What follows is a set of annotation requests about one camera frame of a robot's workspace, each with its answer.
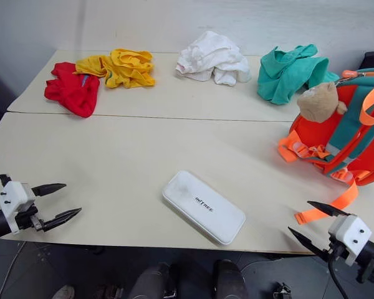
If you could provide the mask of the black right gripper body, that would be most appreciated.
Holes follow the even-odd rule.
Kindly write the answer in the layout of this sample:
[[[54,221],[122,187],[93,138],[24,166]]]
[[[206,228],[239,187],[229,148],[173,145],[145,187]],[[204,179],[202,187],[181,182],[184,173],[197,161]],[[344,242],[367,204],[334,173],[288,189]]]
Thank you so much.
[[[336,261],[339,258],[346,259],[347,258],[347,246],[342,242],[337,240],[336,237],[330,236],[329,237],[329,250],[327,256],[327,263],[331,261]]]

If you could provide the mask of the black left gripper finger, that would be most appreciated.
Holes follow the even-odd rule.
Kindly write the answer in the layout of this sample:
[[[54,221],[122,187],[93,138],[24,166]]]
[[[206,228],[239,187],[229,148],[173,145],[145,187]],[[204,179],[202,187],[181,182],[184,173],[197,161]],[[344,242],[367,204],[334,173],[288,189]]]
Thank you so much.
[[[40,186],[33,187],[31,190],[35,196],[46,196],[48,194],[52,194],[67,185],[64,183],[52,183],[52,184],[43,184]]]
[[[52,220],[43,222],[43,231],[47,232],[65,224],[67,221],[71,220],[71,218],[75,217],[81,210],[82,208],[80,207],[57,214]]]

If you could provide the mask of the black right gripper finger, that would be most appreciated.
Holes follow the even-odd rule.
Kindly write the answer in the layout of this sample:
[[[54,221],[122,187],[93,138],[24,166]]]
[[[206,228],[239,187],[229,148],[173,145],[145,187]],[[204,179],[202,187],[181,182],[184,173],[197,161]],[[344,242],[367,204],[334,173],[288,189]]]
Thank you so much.
[[[309,211],[310,217],[337,217],[339,215],[349,216],[350,214],[340,210],[330,204],[324,204],[317,201],[307,201],[308,204],[313,206],[315,209],[313,211]]]
[[[291,227],[288,227],[292,235],[306,248],[309,249],[313,254],[320,257],[323,261],[328,260],[328,252],[326,250],[320,250],[318,247],[316,247],[312,241],[302,235],[300,232],[294,230]]]

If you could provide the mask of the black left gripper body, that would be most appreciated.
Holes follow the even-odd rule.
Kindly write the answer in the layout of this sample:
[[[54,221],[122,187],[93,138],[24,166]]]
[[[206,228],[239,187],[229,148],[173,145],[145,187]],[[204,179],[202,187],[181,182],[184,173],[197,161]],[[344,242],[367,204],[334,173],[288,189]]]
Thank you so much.
[[[35,228],[36,231],[44,230],[44,221],[36,216],[38,209],[35,206],[37,196],[44,195],[45,186],[25,187],[16,193],[16,224],[20,230]]]

